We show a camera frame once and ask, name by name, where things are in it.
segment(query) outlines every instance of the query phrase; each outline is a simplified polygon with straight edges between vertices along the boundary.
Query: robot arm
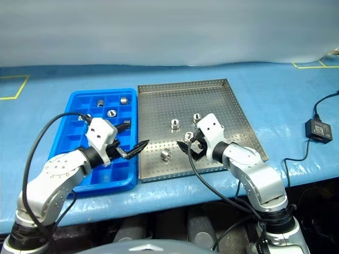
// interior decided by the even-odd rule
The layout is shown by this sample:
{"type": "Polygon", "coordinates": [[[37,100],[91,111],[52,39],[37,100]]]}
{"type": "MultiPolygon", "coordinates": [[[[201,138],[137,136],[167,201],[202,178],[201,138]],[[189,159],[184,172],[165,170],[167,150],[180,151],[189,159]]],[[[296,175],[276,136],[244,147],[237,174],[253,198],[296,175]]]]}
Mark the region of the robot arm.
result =
{"type": "Polygon", "coordinates": [[[287,207],[288,200],[278,173],[265,164],[257,151],[235,143],[227,144],[224,129],[214,114],[198,122],[207,143],[207,159],[223,163],[243,183],[251,205],[260,212],[287,207]]]}
{"type": "MultiPolygon", "coordinates": [[[[66,197],[93,168],[108,166],[119,157],[130,159],[144,149],[148,140],[137,144],[129,152],[119,147],[120,142],[115,138],[129,127],[130,123],[113,126],[107,120],[93,118],[86,134],[90,147],[54,156],[45,163],[41,173],[28,183],[29,207],[46,229],[52,230],[66,197]]],[[[20,192],[15,223],[11,234],[5,239],[1,254],[43,253],[47,249],[47,239],[29,216],[20,192]]]]}
{"type": "MultiPolygon", "coordinates": [[[[309,254],[298,221],[291,215],[287,195],[279,174],[265,164],[259,153],[252,148],[236,143],[227,143],[224,127],[214,114],[208,114],[197,123],[199,129],[192,141],[203,141],[207,145],[206,157],[218,161],[244,186],[252,207],[266,224],[264,248],[267,253],[309,254]]],[[[178,142],[187,153],[188,147],[178,142]]],[[[263,229],[258,223],[258,234],[263,229]]]]}

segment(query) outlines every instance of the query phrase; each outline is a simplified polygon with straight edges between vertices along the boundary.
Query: power adapter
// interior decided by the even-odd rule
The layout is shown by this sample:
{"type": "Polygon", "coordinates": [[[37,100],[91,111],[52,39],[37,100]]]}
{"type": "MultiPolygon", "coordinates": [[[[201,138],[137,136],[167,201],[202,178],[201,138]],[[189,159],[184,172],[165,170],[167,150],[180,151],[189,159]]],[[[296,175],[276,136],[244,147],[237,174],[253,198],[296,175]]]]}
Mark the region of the power adapter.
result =
{"type": "Polygon", "coordinates": [[[332,141],[332,131],[329,124],[322,121],[310,119],[305,123],[306,137],[319,141],[321,143],[329,143],[332,141]]]}

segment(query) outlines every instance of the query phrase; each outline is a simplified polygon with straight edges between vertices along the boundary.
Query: blue plastic sheet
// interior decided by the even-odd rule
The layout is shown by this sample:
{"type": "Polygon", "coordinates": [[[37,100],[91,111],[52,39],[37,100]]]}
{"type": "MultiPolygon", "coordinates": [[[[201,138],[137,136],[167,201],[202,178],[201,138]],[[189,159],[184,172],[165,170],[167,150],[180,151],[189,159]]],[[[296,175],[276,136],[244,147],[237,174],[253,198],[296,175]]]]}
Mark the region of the blue plastic sheet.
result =
{"type": "MultiPolygon", "coordinates": [[[[75,90],[136,89],[142,84],[227,78],[270,158],[268,164],[280,172],[287,185],[282,159],[305,155],[304,123],[313,116],[314,103],[339,89],[339,68],[298,69],[292,64],[274,63],[213,67],[21,67],[2,68],[0,75],[30,75],[17,99],[0,101],[0,233],[9,232],[12,227],[31,144],[45,123],[64,111],[75,90]]],[[[319,105],[320,117],[331,125],[334,140],[328,144],[312,142],[306,161],[288,161],[292,185],[339,176],[338,108],[338,97],[319,105]]],[[[46,162],[57,127],[55,124],[42,139],[34,156],[30,179],[46,162]]],[[[237,180],[229,172],[203,177],[226,196],[234,196],[237,180]]],[[[218,197],[194,176],[139,183],[127,192],[79,198],[60,225],[125,217],[216,199],[218,197]]]]}

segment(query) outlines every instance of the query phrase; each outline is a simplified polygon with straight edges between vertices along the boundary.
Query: hex nut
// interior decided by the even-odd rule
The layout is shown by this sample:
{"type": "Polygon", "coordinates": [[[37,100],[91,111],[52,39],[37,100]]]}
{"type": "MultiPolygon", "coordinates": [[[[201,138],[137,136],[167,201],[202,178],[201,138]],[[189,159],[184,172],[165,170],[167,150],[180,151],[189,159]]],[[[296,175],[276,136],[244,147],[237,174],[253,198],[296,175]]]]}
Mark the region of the hex nut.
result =
{"type": "Polygon", "coordinates": [[[120,98],[120,104],[125,105],[128,104],[128,98],[127,97],[121,97],[120,98]]]}
{"type": "Polygon", "coordinates": [[[160,158],[164,161],[168,161],[171,157],[171,151],[168,148],[165,148],[161,151],[160,158]]]}
{"type": "Polygon", "coordinates": [[[195,113],[193,115],[193,123],[198,123],[201,120],[201,115],[199,113],[195,113]]]}
{"type": "Polygon", "coordinates": [[[180,128],[180,123],[178,119],[172,119],[171,120],[171,129],[172,130],[178,130],[180,128]]]}
{"type": "Polygon", "coordinates": [[[108,110],[107,111],[107,116],[108,117],[116,117],[117,116],[117,111],[116,110],[108,110]]]}
{"type": "Polygon", "coordinates": [[[103,99],[98,100],[98,102],[96,103],[96,106],[97,107],[103,107],[104,106],[104,100],[103,99]]]}

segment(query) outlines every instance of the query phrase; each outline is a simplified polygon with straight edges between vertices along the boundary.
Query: metal tray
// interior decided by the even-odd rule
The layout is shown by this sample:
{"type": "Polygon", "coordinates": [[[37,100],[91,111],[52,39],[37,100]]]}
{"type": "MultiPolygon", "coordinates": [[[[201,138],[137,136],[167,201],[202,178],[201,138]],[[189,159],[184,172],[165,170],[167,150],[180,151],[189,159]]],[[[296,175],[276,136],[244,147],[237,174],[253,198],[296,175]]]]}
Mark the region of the metal tray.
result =
{"type": "MultiPolygon", "coordinates": [[[[138,86],[138,105],[139,140],[150,140],[139,156],[142,182],[193,174],[187,155],[176,141],[183,141],[186,132],[195,130],[194,113],[202,117],[214,113],[225,127],[228,142],[254,148],[264,161],[268,160],[226,79],[138,86]],[[179,120],[178,130],[171,129],[171,119],[179,120]],[[167,162],[160,158],[165,148],[172,154],[167,162]]],[[[201,173],[225,170],[222,164],[206,157],[196,167],[201,173]]]]}

